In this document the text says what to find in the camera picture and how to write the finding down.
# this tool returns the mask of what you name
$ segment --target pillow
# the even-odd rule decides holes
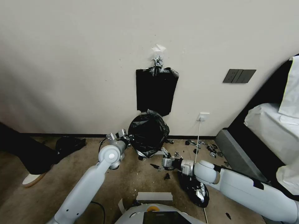
[[[299,118],[299,56],[293,57],[293,63],[287,78],[279,113]]]

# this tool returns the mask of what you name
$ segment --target white cable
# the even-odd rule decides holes
[[[208,218],[207,218],[207,216],[206,216],[206,210],[205,210],[205,208],[203,208],[203,212],[205,213],[206,224],[209,224],[209,222],[208,222]]]
[[[196,154],[195,154],[195,160],[194,160],[194,163],[196,163],[196,157],[197,157],[197,153],[198,153],[198,142],[199,142],[199,129],[200,129],[200,123],[201,123],[201,121],[199,121],[199,126],[198,126],[197,145],[196,145]]]

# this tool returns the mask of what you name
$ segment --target black baseboard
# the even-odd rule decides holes
[[[197,139],[197,135],[169,135],[168,139]],[[216,136],[199,136],[199,139],[215,139]]]
[[[104,138],[105,134],[57,134],[57,133],[22,133],[30,137],[62,137],[72,136],[77,138]],[[200,136],[199,139],[215,139],[216,136]],[[168,139],[197,139],[195,135],[169,135]]]
[[[104,138],[105,134],[57,134],[57,133],[21,133],[30,137],[77,137],[77,138]]]

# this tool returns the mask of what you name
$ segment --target black screen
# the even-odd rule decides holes
[[[145,212],[143,224],[191,224],[178,212]]]

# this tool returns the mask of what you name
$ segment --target white shoe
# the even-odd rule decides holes
[[[34,174],[28,174],[28,176],[23,180],[22,185],[24,187],[31,187],[35,185],[37,182],[39,182],[46,173],[34,175]]]

